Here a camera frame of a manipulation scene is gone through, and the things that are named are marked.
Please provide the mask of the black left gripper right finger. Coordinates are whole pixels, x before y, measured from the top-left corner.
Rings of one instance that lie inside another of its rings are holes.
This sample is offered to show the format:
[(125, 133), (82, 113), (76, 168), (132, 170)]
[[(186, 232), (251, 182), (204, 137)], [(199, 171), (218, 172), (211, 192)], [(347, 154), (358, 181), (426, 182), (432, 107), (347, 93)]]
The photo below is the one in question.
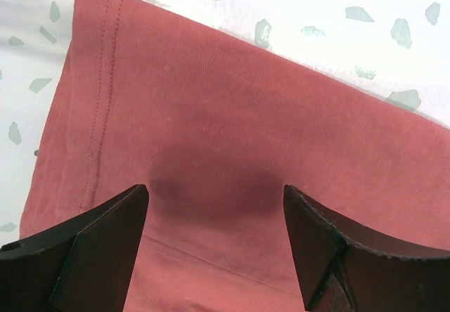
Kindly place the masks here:
[(449, 251), (380, 233), (294, 186), (283, 210), (306, 311), (449, 310)]

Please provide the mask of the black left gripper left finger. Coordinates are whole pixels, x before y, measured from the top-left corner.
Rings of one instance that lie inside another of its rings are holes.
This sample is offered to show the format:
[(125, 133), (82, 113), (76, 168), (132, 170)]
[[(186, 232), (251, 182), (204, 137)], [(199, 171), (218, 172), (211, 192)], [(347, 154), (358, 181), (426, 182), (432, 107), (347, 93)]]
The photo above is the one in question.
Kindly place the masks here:
[(1, 247), (2, 311), (123, 311), (148, 210), (144, 185)]

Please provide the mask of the salmon pink t shirt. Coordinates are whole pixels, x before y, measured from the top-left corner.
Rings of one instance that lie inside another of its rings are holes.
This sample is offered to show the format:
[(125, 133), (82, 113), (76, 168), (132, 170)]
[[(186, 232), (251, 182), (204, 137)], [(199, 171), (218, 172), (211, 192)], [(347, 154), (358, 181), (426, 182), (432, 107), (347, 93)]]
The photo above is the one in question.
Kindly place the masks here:
[(141, 0), (75, 0), (20, 236), (136, 184), (127, 311), (301, 311), (287, 184), (449, 247), (444, 127)]

